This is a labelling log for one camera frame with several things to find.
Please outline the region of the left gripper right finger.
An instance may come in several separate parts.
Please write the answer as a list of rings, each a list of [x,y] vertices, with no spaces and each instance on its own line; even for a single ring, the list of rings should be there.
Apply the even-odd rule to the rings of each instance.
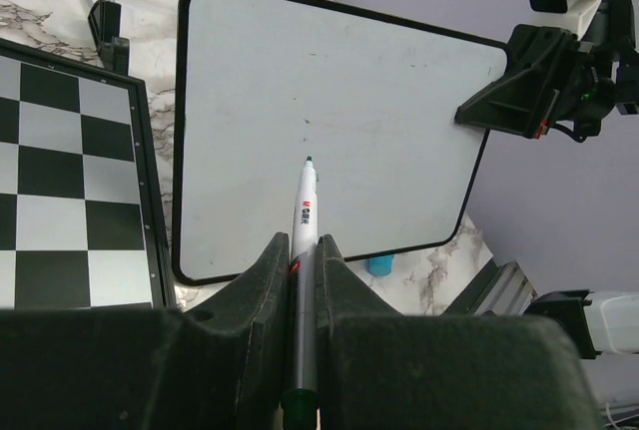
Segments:
[[[345,264],[317,256],[324,429],[598,429],[576,350],[552,320],[406,316]]]

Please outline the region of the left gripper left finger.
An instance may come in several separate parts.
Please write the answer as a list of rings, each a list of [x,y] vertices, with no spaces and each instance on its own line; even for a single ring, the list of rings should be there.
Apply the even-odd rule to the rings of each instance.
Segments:
[[[1,315],[5,429],[270,429],[285,359],[289,239],[189,311]]]

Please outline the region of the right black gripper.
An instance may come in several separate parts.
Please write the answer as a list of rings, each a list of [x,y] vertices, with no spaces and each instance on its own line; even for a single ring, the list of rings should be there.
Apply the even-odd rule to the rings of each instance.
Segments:
[[[632,0],[602,0],[578,54],[576,76],[568,80],[556,110],[564,76],[575,64],[578,41],[565,29],[520,24],[507,42],[503,76],[460,105],[454,122],[526,139],[543,126],[577,143],[601,132],[617,108],[638,113],[638,45]]]

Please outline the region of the white green marker pen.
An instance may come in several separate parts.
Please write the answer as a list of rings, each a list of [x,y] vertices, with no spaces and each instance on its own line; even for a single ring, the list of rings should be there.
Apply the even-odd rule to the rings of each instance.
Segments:
[[[318,426],[316,250],[319,243],[317,172],[306,158],[296,195],[292,231],[293,349],[291,380],[281,405],[285,429]]]

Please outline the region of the black framed whiteboard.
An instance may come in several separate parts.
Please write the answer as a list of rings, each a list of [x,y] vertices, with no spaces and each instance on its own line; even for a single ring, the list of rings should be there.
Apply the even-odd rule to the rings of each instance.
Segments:
[[[293,226],[304,161],[348,260],[451,241],[487,140],[461,104],[503,43],[327,0],[179,0],[172,268],[247,270]]]

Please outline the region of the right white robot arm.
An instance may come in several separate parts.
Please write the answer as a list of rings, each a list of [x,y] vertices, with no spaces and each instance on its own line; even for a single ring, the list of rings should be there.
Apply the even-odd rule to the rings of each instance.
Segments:
[[[613,109],[638,112],[632,0],[601,0],[583,36],[557,26],[517,25],[504,75],[458,107],[458,125],[538,139],[551,130],[577,143],[598,136]],[[635,292],[546,293],[526,309],[555,320],[584,359],[638,351]]]

